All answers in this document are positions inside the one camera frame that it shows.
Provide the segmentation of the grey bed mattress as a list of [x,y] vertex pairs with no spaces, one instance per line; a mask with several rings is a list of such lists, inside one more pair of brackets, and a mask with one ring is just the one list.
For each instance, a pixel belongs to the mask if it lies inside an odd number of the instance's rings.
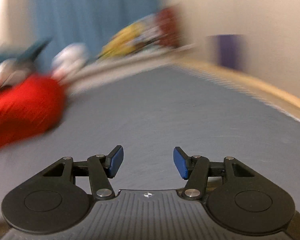
[[55,129],[2,148],[0,206],[11,189],[61,157],[86,160],[116,145],[125,151],[111,182],[116,190],[182,187],[172,159],[180,146],[211,161],[237,158],[286,190],[300,212],[300,122],[174,66],[75,94]]

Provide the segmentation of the red folded quilt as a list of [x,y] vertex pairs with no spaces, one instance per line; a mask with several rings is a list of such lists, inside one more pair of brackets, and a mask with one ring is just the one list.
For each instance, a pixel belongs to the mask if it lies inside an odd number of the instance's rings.
[[64,87],[48,76],[32,75],[0,92],[0,148],[55,127],[65,102]]

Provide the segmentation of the white plush toy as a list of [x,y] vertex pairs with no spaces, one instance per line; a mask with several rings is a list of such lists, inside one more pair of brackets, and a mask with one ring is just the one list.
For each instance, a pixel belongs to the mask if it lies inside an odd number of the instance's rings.
[[89,51],[83,43],[72,43],[60,51],[52,60],[51,77],[62,81],[76,74],[89,60]]

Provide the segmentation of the yellow plush toy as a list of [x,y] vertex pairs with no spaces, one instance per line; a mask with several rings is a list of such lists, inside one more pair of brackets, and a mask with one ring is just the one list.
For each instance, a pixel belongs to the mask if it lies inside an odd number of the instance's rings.
[[134,22],[116,33],[111,40],[102,47],[98,59],[111,57],[122,57],[136,51],[134,43],[146,30],[146,25],[142,21]]

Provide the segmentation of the white folded blanket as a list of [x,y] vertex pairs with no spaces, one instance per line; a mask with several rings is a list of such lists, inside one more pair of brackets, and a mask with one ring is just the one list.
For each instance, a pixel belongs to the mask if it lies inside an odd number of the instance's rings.
[[12,87],[26,80],[35,71],[31,61],[18,61],[7,59],[0,63],[0,90]]

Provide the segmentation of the blue shark plush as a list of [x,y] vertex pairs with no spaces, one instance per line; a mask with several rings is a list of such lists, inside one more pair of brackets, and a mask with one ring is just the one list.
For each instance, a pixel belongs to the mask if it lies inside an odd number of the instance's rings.
[[0,64],[7,59],[34,62],[45,47],[52,41],[51,37],[43,38],[34,42],[27,49],[9,47],[0,42]]

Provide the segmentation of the dark red cushion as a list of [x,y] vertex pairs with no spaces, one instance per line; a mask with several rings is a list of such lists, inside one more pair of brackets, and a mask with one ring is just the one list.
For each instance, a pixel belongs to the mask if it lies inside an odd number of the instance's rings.
[[165,7],[155,15],[160,29],[159,44],[163,47],[181,46],[180,14],[176,5]]

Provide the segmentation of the blue curtain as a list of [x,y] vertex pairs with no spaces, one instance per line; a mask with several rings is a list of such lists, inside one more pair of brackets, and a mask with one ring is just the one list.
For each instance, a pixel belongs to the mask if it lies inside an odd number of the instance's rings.
[[38,38],[51,38],[39,56],[43,71],[63,48],[82,42],[96,55],[119,30],[159,9],[159,0],[31,0]]

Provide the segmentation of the wooden bed frame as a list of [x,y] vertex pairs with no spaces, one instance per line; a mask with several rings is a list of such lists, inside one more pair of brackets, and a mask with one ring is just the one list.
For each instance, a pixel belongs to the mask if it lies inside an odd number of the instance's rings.
[[172,66],[186,74],[248,94],[300,122],[299,98],[255,77],[192,59],[189,55],[193,48],[193,45],[187,45],[176,50],[159,49],[121,59],[96,60],[75,75],[70,93],[79,93],[141,72]]

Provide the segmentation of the purple paper on wall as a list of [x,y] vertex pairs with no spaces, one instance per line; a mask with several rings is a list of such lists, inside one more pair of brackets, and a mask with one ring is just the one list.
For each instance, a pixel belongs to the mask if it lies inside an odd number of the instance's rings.
[[207,46],[211,63],[232,70],[243,70],[245,55],[243,35],[210,35],[207,37]]

